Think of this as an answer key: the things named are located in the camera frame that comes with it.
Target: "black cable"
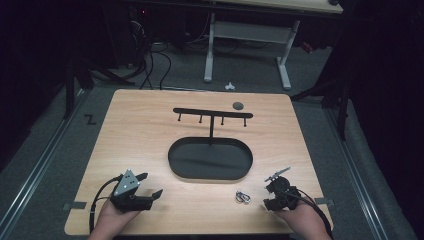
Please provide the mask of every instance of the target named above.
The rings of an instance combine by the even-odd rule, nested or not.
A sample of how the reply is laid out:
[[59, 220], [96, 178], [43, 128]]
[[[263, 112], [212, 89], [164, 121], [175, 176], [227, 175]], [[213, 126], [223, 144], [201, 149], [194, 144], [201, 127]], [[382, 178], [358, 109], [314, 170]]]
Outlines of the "black cable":
[[311, 202], [311, 201], [309, 201], [309, 200], [306, 200], [305, 198], [303, 198], [303, 197], [299, 197], [299, 196], [297, 196], [297, 195], [295, 195], [295, 194], [291, 194], [291, 193], [289, 193], [289, 192], [282, 192], [282, 193], [284, 193], [284, 194], [286, 194], [286, 195], [288, 195], [288, 196], [290, 196], [290, 197], [294, 197], [294, 198], [297, 198], [298, 200], [301, 200], [301, 201], [303, 201], [303, 202], [305, 202], [306, 204], [308, 204], [309, 206], [311, 206], [314, 210], [315, 210], [315, 212], [317, 212], [318, 213], [318, 215], [321, 217], [321, 219], [322, 219], [322, 221], [324, 222], [324, 226], [325, 226], [325, 230], [326, 230], [326, 232], [327, 232], [327, 234], [328, 234], [328, 236], [330, 236], [330, 238], [331, 239], [334, 239], [333, 238], [333, 233], [331, 232], [331, 225], [330, 225], [330, 222], [328, 221], [328, 219], [327, 219], [327, 217], [325, 216], [325, 214], [322, 212], [322, 210], [314, 203], [314, 202]]
[[305, 194], [305, 196], [306, 196], [308, 199], [310, 199], [310, 200], [311, 200], [311, 202], [312, 202], [315, 206], [317, 205], [314, 201], [312, 201], [312, 198], [311, 198], [308, 194], [306, 194], [304, 191], [302, 191], [302, 190], [300, 190], [300, 189], [297, 189], [297, 191], [299, 191], [299, 192], [301, 192], [301, 193]]
[[140, 75], [142, 72], [144, 72], [146, 70], [147, 64], [146, 64], [146, 61], [144, 59], [144, 55], [149, 51], [149, 46], [150, 46], [150, 42], [151, 42], [153, 35], [151, 34], [150, 29], [145, 29], [143, 24], [140, 23], [140, 16], [132, 16], [132, 17], [130, 16], [130, 20], [131, 20], [130, 23], [137, 24], [137, 26], [139, 27], [136, 34], [138, 34], [138, 32], [140, 30], [142, 30], [141, 37], [139, 38], [140, 40], [136, 39], [135, 62], [139, 62], [137, 69], [134, 72], [132, 72], [128, 75], [122, 76], [122, 77], [113, 74], [109, 70], [96, 69], [102, 75], [106, 76], [106, 78], [102, 78], [102, 77], [96, 75], [93, 72], [91, 73], [92, 77], [97, 78], [97, 79], [102, 80], [102, 81], [112, 80], [112, 81], [115, 81], [115, 82], [120, 83], [120, 84], [134, 85], [133, 82], [129, 82], [127, 80]]
[[123, 176], [124, 175], [121, 174], [118, 177], [114, 177], [114, 178], [110, 179], [109, 181], [107, 181], [105, 184], [103, 184], [103, 186], [99, 189], [96, 196], [94, 197], [93, 203], [91, 204], [91, 208], [90, 208], [90, 220], [89, 220], [90, 233], [94, 229], [94, 216], [95, 216], [95, 212], [96, 212], [96, 202], [101, 199], [101, 198], [99, 198], [99, 195], [102, 193], [103, 189], [105, 189], [107, 187], [107, 185], [109, 185], [109, 184], [111, 184], [112, 182], [115, 182], [115, 181], [118, 181], [118, 182], [121, 181]]
[[230, 54], [230, 53], [233, 53], [233, 52], [235, 52], [238, 48], [239, 48], [239, 43], [238, 43], [238, 41], [237, 40], [235, 40], [235, 39], [221, 39], [221, 41], [217, 41], [217, 43], [224, 43], [225, 45], [231, 45], [231, 44], [228, 44], [228, 43], [231, 43], [231, 42], [234, 42], [233, 43], [233, 46], [234, 46], [234, 48], [233, 49], [231, 49], [231, 50], [229, 50], [229, 51], [220, 51], [220, 50], [218, 50], [217, 49], [217, 47], [218, 46], [214, 46], [214, 50], [216, 51], [216, 52], [219, 52], [219, 53], [223, 53], [223, 54]]
[[208, 15], [206, 16], [205, 26], [203, 27], [203, 31], [199, 34], [199, 37], [197, 37], [196, 39], [194, 39], [192, 41], [186, 42], [186, 45], [190, 44], [190, 43], [195, 43], [195, 42], [198, 42], [198, 41], [203, 41], [205, 39], [209, 39], [209, 37], [203, 37], [203, 36], [204, 36], [206, 30], [208, 29], [210, 18], [211, 18], [211, 14], [208, 13]]
[[[208, 39], [205, 38], [205, 39], [201, 39], [201, 40], [199, 40], [197, 42], [186, 43], [185, 46], [188, 47], [188, 48], [190, 48], [190, 49], [194, 49], [194, 50], [203, 50], [203, 49], [208, 48], [208, 46], [209, 46], [209, 44], [207, 42], [206, 43], [202, 43], [205, 40], [208, 40]], [[193, 47], [192, 46], [192, 45], [196, 45], [196, 44], [202, 44], [202, 47]]]
[[168, 75], [169, 70], [171, 70], [171, 59], [163, 53], [156, 52], [156, 54], [160, 54], [160, 55], [166, 57], [168, 59], [168, 62], [169, 62], [168, 69], [166, 70], [165, 74], [163, 75], [163, 77], [161, 78], [161, 80], [159, 82], [159, 89], [162, 90], [162, 82], [165, 79], [166, 75]]
[[101, 197], [101, 198], [97, 198], [97, 201], [96, 202], [98, 202], [99, 200], [103, 200], [103, 199], [109, 199], [110, 197]]
[[153, 55], [152, 55], [152, 51], [149, 51], [149, 53], [150, 53], [149, 55], [150, 55], [150, 61], [152, 63], [152, 66], [150, 67], [150, 71], [147, 73], [146, 78], [144, 79], [143, 83], [141, 84], [140, 89], [143, 89], [144, 84], [146, 84], [146, 82], [148, 82], [149, 85], [150, 85], [150, 89], [153, 90], [152, 83], [150, 82], [150, 79], [149, 79], [150, 74], [152, 74], [152, 71], [153, 71]]
[[267, 43], [262, 43], [263, 45], [261, 46], [255, 46], [252, 44], [247, 44], [243, 41], [239, 41], [239, 45], [245, 48], [253, 48], [253, 49], [264, 49], [264, 48], [269, 48], [272, 47], [274, 45], [276, 45], [276, 43], [272, 43], [272, 42], [267, 42]]

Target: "dark wall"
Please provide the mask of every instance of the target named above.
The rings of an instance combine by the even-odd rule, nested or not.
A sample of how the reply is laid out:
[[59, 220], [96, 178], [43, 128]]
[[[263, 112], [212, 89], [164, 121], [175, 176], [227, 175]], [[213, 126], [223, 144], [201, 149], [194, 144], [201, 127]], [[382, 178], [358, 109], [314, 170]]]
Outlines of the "dark wall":
[[367, 42], [351, 98], [403, 213], [424, 239], [424, 7], [394, 4]]
[[47, 1], [0, 3], [0, 169], [64, 80], [63, 29]]

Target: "small metal part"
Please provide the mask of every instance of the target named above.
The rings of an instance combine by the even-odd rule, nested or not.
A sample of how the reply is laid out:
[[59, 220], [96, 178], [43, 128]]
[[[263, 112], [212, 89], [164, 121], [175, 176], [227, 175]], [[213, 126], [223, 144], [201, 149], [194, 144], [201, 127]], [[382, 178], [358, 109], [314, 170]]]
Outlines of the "small metal part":
[[138, 179], [134, 176], [131, 169], [128, 169], [127, 172], [124, 174], [124, 177], [122, 180], [118, 183], [118, 186], [115, 190], [115, 196], [121, 195], [125, 192], [129, 192], [133, 189], [136, 189], [139, 187]]
[[334, 206], [334, 201], [333, 199], [328, 199], [328, 198], [315, 198], [315, 203], [317, 205], [327, 205], [327, 207], [332, 207]]
[[288, 166], [288, 167], [284, 168], [283, 170], [280, 170], [280, 171], [274, 173], [274, 175], [272, 175], [269, 178], [265, 179], [265, 182], [270, 181], [270, 180], [272, 181], [272, 180], [276, 179], [278, 176], [280, 176], [281, 174], [287, 172], [290, 169], [291, 169], [291, 167]]
[[86, 202], [65, 203], [62, 207], [62, 210], [69, 211], [71, 209], [85, 209], [86, 205]]
[[237, 191], [236, 192], [236, 200], [239, 203], [249, 203], [250, 202], [250, 196], [247, 195], [244, 192]]

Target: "table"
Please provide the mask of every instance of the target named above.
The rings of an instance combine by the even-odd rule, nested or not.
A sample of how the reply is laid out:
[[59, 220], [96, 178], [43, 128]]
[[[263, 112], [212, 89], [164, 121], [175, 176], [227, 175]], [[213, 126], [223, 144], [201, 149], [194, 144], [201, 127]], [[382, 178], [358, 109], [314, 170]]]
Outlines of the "table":
[[[293, 19], [300, 19], [301, 21], [303, 19], [309, 19], [309, 20], [326, 20], [326, 21], [334, 21], [338, 22], [342, 25], [345, 25], [346, 23], [354, 23], [354, 24], [366, 24], [369, 23], [369, 20], [363, 19], [363, 18], [354, 18], [354, 17], [345, 17], [342, 16], [341, 11], [342, 8], [340, 5], [338, 6], [331, 6], [327, 3], [326, 0], [218, 0], [216, 1], [217, 4], [210, 4], [209, 1], [175, 1], [175, 0], [112, 0], [113, 2], [119, 2], [122, 4], [135, 4], [143, 7], [148, 8], [157, 8], [157, 9], [179, 9], [179, 10], [185, 10], [185, 11], [199, 11], [199, 12], [208, 12], [208, 13], [222, 13], [222, 14], [242, 14], [242, 15], [249, 15], [249, 16], [273, 16], [273, 17], [290, 17]], [[96, 1], [97, 4], [102, 4], [102, 0]], [[293, 29], [295, 29], [297, 26], [296, 21], [294, 21], [293, 28], [288, 28], [288, 33], [286, 32], [284, 35], [288, 35], [289, 40], [294, 39], [295, 32], [293, 32]], [[332, 51], [332, 55], [334, 52], [337, 52], [339, 48], [343, 48], [343, 46], [338, 46], [341, 44], [337, 44]], [[283, 87], [286, 89], [290, 89], [291, 85], [289, 81], [284, 81], [284, 79], [288, 79], [288, 74], [285, 68], [285, 61], [287, 59], [287, 56], [289, 54], [290, 47], [288, 46], [286, 48], [286, 51], [282, 55], [282, 57], [277, 58], [277, 63], [280, 71], [280, 75], [283, 80]], [[206, 63], [207, 66], [205, 68], [205, 77], [204, 80], [206, 82], [209, 81], [209, 73], [212, 74], [212, 54], [208, 54], [207, 61], [209, 63]], [[66, 112], [64, 115], [64, 118], [68, 118], [75, 105], [75, 93], [74, 93], [74, 79], [76, 78], [81, 87], [83, 89], [91, 89], [93, 87], [93, 81], [88, 80], [88, 78], [85, 78], [83, 76], [78, 76], [77, 71], [74, 69], [74, 65], [77, 63], [77, 65], [81, 65], [81, 59], [79, 59], [78, 56], [70, 57], [69, 62], [67, 64], [67, 73], [66, 73]], [[95, 69], [105, 76], [108, 76], [113, 81], [116, 81], [117, 83], [124, 83], [126, 84], [126, 80], [120, 78], [119, 76], [113, 74], [112, 72], [99, 68], [96, 66], [96, 64], [87, 64], [84, 63], [85, 67], [88, 69]], [[332, 72], [336, 71], [337, 68], [334, 66], [326, 67], [326, 69], [331, 69], [326, 72]], [[323, 76], [321, 74], [320, 78], [332, 78], [328, 74]], [[300, 93], [296, 96], [294, 96], [293, 100], [299, 100], [307, 94], [310, 94], [310, 92], [315, 92], [315, 89], [311, 89], [311, 91], [306, 91], [306, 93]], [[343, 94], [342, 99], [343, 102], [347, 101], [347, 94]], [[345, 111], [340, 111], [339, 119], [343, 123], [345, 120]]]
[[[246, 4], [260, 7], [286, 8], [296, 11], [313, 11], [322, 13], [341, 14], [343, 9], [340, 5], [332, 6], [328, 0], [218, 0], [216, 2]], [[289, 76], [286, 69], [286, 61], [290, 53], [293, 41], [296, 37], [300, 20], [294, 21], [293, 25], [288, 27], [264, 26], [256, 24], [244, 24], [228, 21], [215, 21], [215, 14], [211, 15], [209, 26], [209, 46], [206, 55], [204, 81], [211, 82], [213, 74], [214, 60], [214, 38], [231, 38], [249, 41], [260, 41], [275, 44], [282, 44], [284, 47], [277, 54], [277, 66], [280, 72], [281, 82], [285, 90], [291, 89]]]
[[[240, 102], [244, 109], [233, 109]], [[207, 137], [209, 120], [178, 114], [173, 108], [247, 112], [253, 118], [225, 119], [215, 124], [216, 137], [243, 141], [252, 151], [253, 164], [239, 180], [184, 179], [168, 163], [168, 150], [178, 139]], [[118, 90], [113, 96], [96, 145], [81, 181], [77, 202], [85, 209], [71, 209], [65, 225], [69, 235], [88, 235], [89, 208], [99, 188], [130, 168], [134, 174], [149, 173], [137, 196], [150, 196], [163, 189], [150, 211], [142, 212], [124, 230], [125, 235], [255, 234], [290, 233], [286, 223], [265, 209], [263, 199], [273, 198], [265, 178], [287, 166], [284, 173], [291, 185], [322, 198], [308, 149], [290, 98], [283, 94]], [[108, 196], [113, 186], [103, 191]], [[235, 201], [238, 190], [252, 201]], [[97, 205], [96, 214], [102, 202]], [[326, 205], [320, 205], [332, 224]]]

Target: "metal rail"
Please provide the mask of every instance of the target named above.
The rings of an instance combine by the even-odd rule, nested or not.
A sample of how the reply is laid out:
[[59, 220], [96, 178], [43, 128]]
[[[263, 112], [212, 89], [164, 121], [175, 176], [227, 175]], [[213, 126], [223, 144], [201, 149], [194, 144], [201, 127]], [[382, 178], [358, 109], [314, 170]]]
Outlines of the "metal rail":
[[334, 116], [334, 113], [331, 109], [324, 109], [324, 114], [327, 121], [330, 123], [330, 125], [332, 125], [331, 130], [339, 143], [340, 149], [343, 152], [344, 165], [349, 174], [349, 178], [352, 181], [353, 189], [355, 190], [359, 203], [361, 204], [362, 211], [364, 212], [365, 218], [368, 221], [368, 225], [370, 226], [371, 232], [374, 235], [374, 239], [389, 239], [387, 237], [383, 224], [380, 221], [374, 202], [368, 194], [367, 188], [365, 187], [361, 175], [359, 174], [359, 171], [356, 168], [355, 162], [349, 151], [349, 148], [346, 142], [340, 138], [340, 135], [337, 131], [336, 116]]
[[8, 239], [10, 233], [12, 232], [16, 222], [24, 211], [26, 205], [34, 194], [35, 190], [38, 187], [38, 184], [41, 182], [45, 172], [47, 171], [50, 163], [53, 160], [54, 152], [56, 151], [63, 135], [69, 127], [76, 111], [82, 105], [84, 100], [87, 98], [88, 92], [80, 90], [77, 94], [77, 104], [73, 112], [66, 119], [63, 119], [60, 123], [58, 129], [54, 133], [53, 137], [50, 139], [47, 144], [46, 149], [41, 154], [40, 158], [37, 161], [34, 169], [31, 171], [29, 177], [25, 181], [21, 190], [15, 197], [15, 200], [10, 205], [9, 210], [3, 216], [3, 219], [0, 222], [0, 239]]

